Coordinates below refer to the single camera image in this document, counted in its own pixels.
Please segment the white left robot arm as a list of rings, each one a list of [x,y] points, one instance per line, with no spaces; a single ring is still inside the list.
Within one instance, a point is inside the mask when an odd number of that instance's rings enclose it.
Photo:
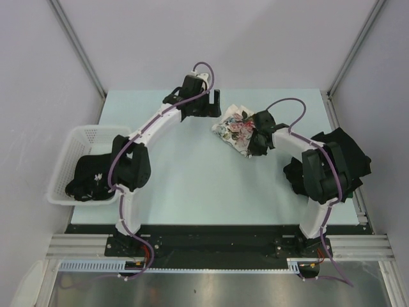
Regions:
[[[210,102],[213,84],[214,78],[209,73],[192,71],[181,86],[163,99],[158,111],[140,129],[114,138],[108,183],[120,196],[116,229],[123,234],[118,246],[126,255],[135,255],[141,248],[140,238],[133,235],[141,227],[140,206],[135,198],[151,177],[149,151],[163,133],[185,118],[221,115],[219,90],[213,91],[214,102]]]

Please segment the white t shirt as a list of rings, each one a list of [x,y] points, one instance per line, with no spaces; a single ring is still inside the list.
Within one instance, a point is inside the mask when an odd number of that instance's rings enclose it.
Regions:
[[[212,132],[242,156],[250,159],[249,144],[253,131],[255,113],[244,106],[231,104],[222,118],[212,126]]]

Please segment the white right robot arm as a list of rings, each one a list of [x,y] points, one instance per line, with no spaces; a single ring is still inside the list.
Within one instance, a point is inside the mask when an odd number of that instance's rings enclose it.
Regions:
[[[268,149],[279,149],[301,162],[302,180],[308,196],[306,212],[299,224],[303,236],[296,238],[295,250],[311,256],[318,248],[316,238],[326,230],[332,207],[343,198],[343,183],[335,163],[345,169],[337,144],[324,144],[305,138],[285,124],[276,124],[268,111],[253,116],[254,129],[249,143],[251,155],[266,155]]]

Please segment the black t shirt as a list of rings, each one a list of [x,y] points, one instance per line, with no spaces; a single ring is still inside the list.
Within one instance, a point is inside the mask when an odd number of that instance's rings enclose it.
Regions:
[[[107,177],[111,155],[82,156],[75,167],[74,177],[65,187],[67,196],[76,201],[105,201],[114,196]]]

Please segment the white plastic laundry basket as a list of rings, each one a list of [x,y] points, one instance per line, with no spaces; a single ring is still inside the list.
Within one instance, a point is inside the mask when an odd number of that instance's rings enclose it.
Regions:
[[[51,204],[66,206],[110,205],[119,194],[107,200],[77,201],[65,193],[65,187],[74,179],[79,159],[85,155],[102,155],[112,152],[112,142],[117,135],[127,136],[129,127],[117,125],[83,125],[74,128],[67,136],[54,168],[47,191]]]

